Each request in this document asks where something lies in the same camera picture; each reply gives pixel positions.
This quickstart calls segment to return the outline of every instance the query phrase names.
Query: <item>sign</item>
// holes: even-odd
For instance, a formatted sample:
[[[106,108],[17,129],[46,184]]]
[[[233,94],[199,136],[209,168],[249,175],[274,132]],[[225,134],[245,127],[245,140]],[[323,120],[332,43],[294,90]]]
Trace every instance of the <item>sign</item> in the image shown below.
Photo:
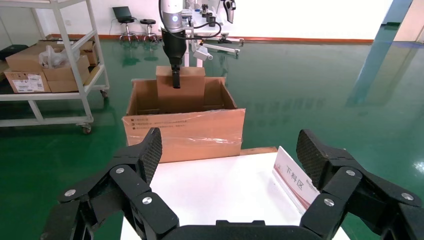
[[[297,208],[301,212],[308,209],[320,192],[312,185],[312,180],[308,175],[281,146],[278,148],[274,169],[277,173],[276,177],[282,180],[278,182],[287,185],[293,193],[289,194],[289,197]]]

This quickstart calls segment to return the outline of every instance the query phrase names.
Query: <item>small cardboard box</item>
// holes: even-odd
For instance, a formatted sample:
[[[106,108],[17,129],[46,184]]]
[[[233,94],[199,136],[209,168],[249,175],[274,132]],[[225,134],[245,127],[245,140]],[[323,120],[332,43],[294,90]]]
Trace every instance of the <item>small cardboard box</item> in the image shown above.
[[[1,82],[3,79],[5,79],[5,78],[6,78],[6,76],[5,76],[4,72],[5,72],[6,70],[8,70],[8,69],[9,69],[9,66],[8,66],[8,64],[6,63],[6,61],[2,61],[2,60],[0,60],[0,82]]]
[[[179,76],[181,88],[174,88],[171,67],[156,67],[157,95],[161,96],[158,99],[159,108],[169,113],[203,111],[205,69],[181,67]]]
[[[14,93],[50,93],[50,87],[47,83],[46,76],[42,71],[4,71],[10,86]]]
[[[135,80],[122,118],[128,145],[140,143],[156,127],[162,135],[161,163],[239,155],[246,110],[237,108],[224,77],[204,80],[202,110],[184,113],[160,109],[156,80]]]
[[[99,64],[99,58],[96,52],[96,42],[95,41],[87,41],[80,48],[80,52],[82,55],[86,55],[88,57],[88,61],[90,62],[90,66],[97,66]]]
[[[46,46],[33,45],[27,49],[6,57],[6,62],[13,72],[41,72],[39,54],[46,51]]]
[[[50,41],[50,40],[40,40],[37,45],[47,46],[50,45],[54,49],[63,50],[65,49],[64,42],[61,40]],[[90,66],[97,66],[99,64],[99,59],[96,52],[96,42],[95,41],[87,41],[80,48],[79,52],[81,55],[86,55],[88,57],[88,61],[90,62]]]
[[[82,83],[84,84],[89,79],[89,60],[86,55],[79,56],[76,62],[79,74],[81,75]],[[70,65],[59,68],[44,68],[44,75],[47,78],[48,85],[52,93],[66,93],[78,91],[77,82],[72,72]]]

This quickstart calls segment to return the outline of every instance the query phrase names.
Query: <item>stool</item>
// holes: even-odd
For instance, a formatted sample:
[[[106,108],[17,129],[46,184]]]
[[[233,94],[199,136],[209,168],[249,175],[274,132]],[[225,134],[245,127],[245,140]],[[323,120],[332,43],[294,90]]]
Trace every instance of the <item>stool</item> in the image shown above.
[[[135,38],[137,41],[139,41],[139,37],[137,37],[136,33],[128,29],[128,24],[134,23],[135,19],[136,19],[135,17],[132,17],[131,19],[127,19],[127,20],[118,20],[118,22],[121,25],[125,24],[125,28],[126,28],[126,31],[123,32],[119,37],[120,41],[122,41],[125,37],[128,37],[128,42],[130,43],[131,43],[131,38]]]
[[[143,41],[146,41],[146,38],[148,38],[149,40],[152,40],[152,38],[153,38],[153,41],[154,42],[157,42],[158,41],[158,35],[156,35],[156,33],[153,33],[152,32],[152,25],[153,24],[156,24],[156,20],[153,20],[153,19],[141,19],[140,20],[140,24],[147,25],[147,33],[143,33],[141,35],[142,40]]]

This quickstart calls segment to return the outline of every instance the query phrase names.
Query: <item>green epoxy floor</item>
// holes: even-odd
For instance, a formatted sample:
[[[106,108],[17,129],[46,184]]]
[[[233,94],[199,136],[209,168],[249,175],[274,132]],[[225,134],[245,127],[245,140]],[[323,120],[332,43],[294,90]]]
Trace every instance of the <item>green epoxy floor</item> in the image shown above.
[[[424,49],[387,44],[246,43],[238,59],[214,52],[204,66],[208,76],[227,75],[235,102],[246,108],[244,149],[283,146],[295,158],[299,130],[309,128],[424,199]],[[152,79],[156,65],[168,65],[161,48],[101,45],[111,90],[108,101],[89,95],[91,135],[74,125],[0,128],[2,239],[39,237],[57,194],[125,146],[121,117],[131,79]],[[39,108],[46,116],[84,112],[77,100],[40,101]],[[32,117],[26,103],[0,102],[0,119],[16,117],[11,111]],[[118,240],[121,222],[119,214],[108,219],[95,239]],[[343,228],[353,240],[379,239],[354,216]]]

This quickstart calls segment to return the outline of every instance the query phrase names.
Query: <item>white shelf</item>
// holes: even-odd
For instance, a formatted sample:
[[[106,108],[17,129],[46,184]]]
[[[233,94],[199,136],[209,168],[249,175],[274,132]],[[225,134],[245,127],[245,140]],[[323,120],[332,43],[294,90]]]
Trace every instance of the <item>white shelf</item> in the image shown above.
[[[10,101],[28,101],[28,100],[60,100],[60,99],[80,99],[78,92],[60,92],[60,93],[14,93],[1,94],[0,102]]]
[[[68,7],[77,3],[86,2],[88,15],[90,17],[90,23],[92,30],[87,33],[84,37],[78,40],[75,44],[71,45],[66,31],[65,22],[61,14],[61,8]],[[29,106],[34,113],[35,118],[24,118],[24,119],[0,119],[0,127],[13,127],[13,126],[34,126],[34,125],[51,125],[51,124],[77,124],[87,129],[91,129],[89,123],[93,122],[93,116],[90,109],[87,95],[91,90],[105,91],[109,89],[109,79],[105,68],[105,60],[103,58],[103,52],[100,47],[99,35],[96,29],[96,22],[94,19],[93,7],[91,0],[0,0],[0,7],[19,7],[19,8],[35,8],[35,9],[52,9],[54,17],[57,22],[60,34],[62,36],[63,45],[66,49],[67,57],[69,59],[70,66],[72,68],[73,75],[75,76],[76,85],[78,92],[63,92],[63,93],[15,93],[15,94],[0,94],[0,102],[5,101],[28,101]],[[73,51],[79,49],[84,43],[91,38],[97,42],[96,52],[99,58],[99,66],[95,68],[97,71],[93,76],[93,79],[87,86],[83,86],[81,75],[78,71],[77,63],[72,54]],[[96,85],[100,75],[104,74],[103,85]],[[85,116],[69,116],[69,117],[51,117],[43,118],[36,101],[38,100],[71,100],[80,99],[84,106]]]
[[[106,85],[95,85],[99,77],[105,71],[105,65],[99,64],[99,70],[94,75],[89,85],[84,86],[84,91],[88,94],[91,90],[107,90]],[[79,92],[59,92],[59,93],[14,93],[0,94],[0,102],[9,101],[28,101],[28,100],[63,100],[63,99],[81,99]]]
[[[33,9],[53,9],[57,5],[59,9],[84,2],[85,0],[0,0],[0,7],[18,7]]]
[[[49,117],[39,121],[36,118],[24,119],[7,119],[0,120],[0,127],[22,127],[22,126],[36,126],[36,125],[52,125],[52,124],[78,124],[78,123],[92,123],[93,118],[86,116],[67,116],[67,117]]]

